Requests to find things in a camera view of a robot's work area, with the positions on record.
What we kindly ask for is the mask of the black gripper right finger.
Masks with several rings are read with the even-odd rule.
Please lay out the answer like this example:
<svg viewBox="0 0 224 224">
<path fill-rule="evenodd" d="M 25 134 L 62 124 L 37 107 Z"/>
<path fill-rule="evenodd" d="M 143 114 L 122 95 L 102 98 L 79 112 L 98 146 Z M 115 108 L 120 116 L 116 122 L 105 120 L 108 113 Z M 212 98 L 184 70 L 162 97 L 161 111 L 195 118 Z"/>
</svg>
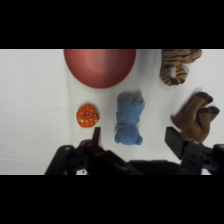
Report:
<svg viewBox="0 0 224 224">
<path fill-rule="evenodd" d="M 179 160 L 185 157 L 196 159 L 200 156 L 200 144 L 184 137 L 173 127 L 166 128 L 165 143 Z"/>
</svg>

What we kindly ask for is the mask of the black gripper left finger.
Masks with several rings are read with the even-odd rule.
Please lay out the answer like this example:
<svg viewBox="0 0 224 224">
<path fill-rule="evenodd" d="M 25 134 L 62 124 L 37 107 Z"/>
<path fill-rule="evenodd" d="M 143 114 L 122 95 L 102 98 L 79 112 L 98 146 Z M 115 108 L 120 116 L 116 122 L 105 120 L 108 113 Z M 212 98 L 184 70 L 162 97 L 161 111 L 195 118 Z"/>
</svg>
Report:
<svg viewBox="0 0 224 224">
<path fill-rule="evenodd" d="M 101 128 L 95 127 L 91 139 L 83 140 L 80 143 L 82 152 L 87 157 L 99 157 L 106 153 L 101 145 Z"/>
</svg>

